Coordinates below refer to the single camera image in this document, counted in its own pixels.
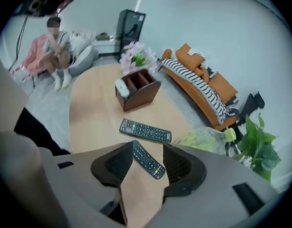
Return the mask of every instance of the flower arrangement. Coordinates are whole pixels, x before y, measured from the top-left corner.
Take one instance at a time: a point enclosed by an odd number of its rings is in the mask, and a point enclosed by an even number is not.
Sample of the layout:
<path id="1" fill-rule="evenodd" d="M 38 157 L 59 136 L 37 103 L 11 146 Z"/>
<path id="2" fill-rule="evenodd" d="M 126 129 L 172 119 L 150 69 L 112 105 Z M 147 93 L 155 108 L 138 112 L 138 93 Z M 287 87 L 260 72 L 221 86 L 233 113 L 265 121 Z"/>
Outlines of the flower arrangement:
<path id="1" fill-rule="evenodd" d="M 155 73 L 158 63 L 151 49 L 144 49 L 139 42 L 131 42 L 124 46 L 125 53 L 121 55 L 120 64 L 124 75 L 147 68 L 150 73 Z"/>

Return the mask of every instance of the leaf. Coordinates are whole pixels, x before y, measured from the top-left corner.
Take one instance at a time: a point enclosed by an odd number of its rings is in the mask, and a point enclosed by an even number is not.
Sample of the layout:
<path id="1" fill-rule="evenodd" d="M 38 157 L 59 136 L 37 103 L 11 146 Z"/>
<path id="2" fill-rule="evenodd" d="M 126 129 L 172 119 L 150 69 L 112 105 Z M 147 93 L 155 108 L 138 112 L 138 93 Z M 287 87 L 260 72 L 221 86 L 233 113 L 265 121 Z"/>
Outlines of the leaf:
<path id="1" fill-rule="evenodd" d="M 257 128 L 256 125 L 251 121 L 248 115 L 245 117 L 246 122 L 246 134 L 251 134 L 253 136 L 256 136 L 257 134 Z"/>
<path id="2" fill-rule="evenodd" d="M 263 145 L 264 145 L 264 132 L 263 132 L 262 128 L 259 128 L 254 158 L 261 157 L 261 156 L 259 156 L 259 153 L 262 151 Z"/>
<path id="3" fill-rule="evenodd" d="M 277 152 L 270 143 L 264 146 L 262 158 L 263 160 L 261 161 L 261 166 L 266 171 L 271 171 L 281 161 Z"/>
<path id="4" fill-rule="evenodd" d="M 239 145 L 239 150 L 245 155 L 249 155 L 250 152 L 253 152 L 253 154 L 254 154 L 254 149 L 250 148 L 249 139 L 248 139 L 247 134 L 245 136 L 243 136 L 241 143 Z"/>
<path id="5" fill-rule="evenodd" d="M 271 171 L 266 171 L 261 166 L 257 166 L 253 168 L 253 171 L 257 173 L 259 176 L 261 176 L 263 179 L 271 183 L 271 175 L 272 175 Z"/>
<path id="6" fill-rule="evenodd" d="M 237 154 L 233 156 L 233 159 L 239 161 L 241 160 L 242 156 L 244 156 L 244 154 Z"/>
<path id="7" fill-rule="evenodd" d="M 264 121 L 263 121 L 262 117 L 260 117 L 260 114 L 258 115 L 258 118 L 259 118 L 260 127 L 264 128 Z"/>
<path id="8" fill-rule="evenodd" d="M 277 138 L 276 136 L 270 134 L 270 133 L 264 133 L 264 142 L 265 143 L 272 143 L 272 141 Z"/>

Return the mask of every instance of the sitting person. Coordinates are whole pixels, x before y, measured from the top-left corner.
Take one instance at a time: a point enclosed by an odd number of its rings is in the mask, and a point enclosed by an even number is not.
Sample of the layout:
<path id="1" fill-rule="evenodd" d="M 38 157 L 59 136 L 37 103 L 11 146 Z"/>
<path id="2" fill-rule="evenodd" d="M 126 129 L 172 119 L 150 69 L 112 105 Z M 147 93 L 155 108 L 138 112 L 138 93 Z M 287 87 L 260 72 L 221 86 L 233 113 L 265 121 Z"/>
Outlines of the sitting person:
<path id="1" fill-rule="evenodd" d="M 70 35 L 65 31 L 60 31 L 60 18 L 51 17 L 47 21 L 47 40 L 43 47 L 41 63 L 55 79 L 55 90 L 66 88 L 70 85 L 72 76 L 68 71 L 69 65 L 75 62 L 75 57 L 70 44 Z M 57 69 L 64 71 L 64 81 L 57 74 Z"/>

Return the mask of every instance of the gray cushion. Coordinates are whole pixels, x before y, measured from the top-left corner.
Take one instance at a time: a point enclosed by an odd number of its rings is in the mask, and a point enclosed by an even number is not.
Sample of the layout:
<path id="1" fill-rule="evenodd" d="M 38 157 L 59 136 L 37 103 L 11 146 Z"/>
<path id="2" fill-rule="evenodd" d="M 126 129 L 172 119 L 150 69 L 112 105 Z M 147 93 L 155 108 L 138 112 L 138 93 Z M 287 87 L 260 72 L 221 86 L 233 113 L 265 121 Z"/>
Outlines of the gray cushion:
<path id="1" fill-rule="evenodd" d="M 84 40 L 81 44 L 76 48 L 77 53 L 80 55 L 88 46 L 91 46 L 91 40 Z"/>
<path id="2" fill-rule="evenodd" d="M 98 51 L 93 46 L 88 46 L 78 57 L 74 64 L 69 66 L 69 72 L 74 77 L 86 71 L 98 58 Z M 58 74 L 63 77 L 62 69 L 58 70 Z"/>

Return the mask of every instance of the remote control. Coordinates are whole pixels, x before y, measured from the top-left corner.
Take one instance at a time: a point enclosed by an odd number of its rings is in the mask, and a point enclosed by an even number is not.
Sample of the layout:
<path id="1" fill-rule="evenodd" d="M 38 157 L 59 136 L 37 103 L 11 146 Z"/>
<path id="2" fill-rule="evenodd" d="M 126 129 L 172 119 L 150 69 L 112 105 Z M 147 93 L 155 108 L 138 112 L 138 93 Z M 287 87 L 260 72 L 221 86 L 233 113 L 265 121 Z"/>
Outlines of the remote control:
<path id="1" fill-rule="evenodd" d="M 119 130 L 122 133 L 126 133 L 147 140 L 152 140 L 160 143 L 171 142 L 170 131 L 137 123 L 126 118 L 123 119 Z"/>
<path id="2" fill-rule="evenodd" d="M 127 85 L 125 84 L 125 82 L 119 78 L 116 80 L 116 88 L 119 91 L 119 93 L 121 94 L 121 96 L 123 98 L 127 98 L 130 95 L 130 92 L 127 88 Z"/>
<path id="3" fill-rule="evenodd" d="M 133 143 L 133 158 L 147 171 L 153 178 L 161 179 L 166 170 L 157 162 L 144 147 L 136 140 Z"/>

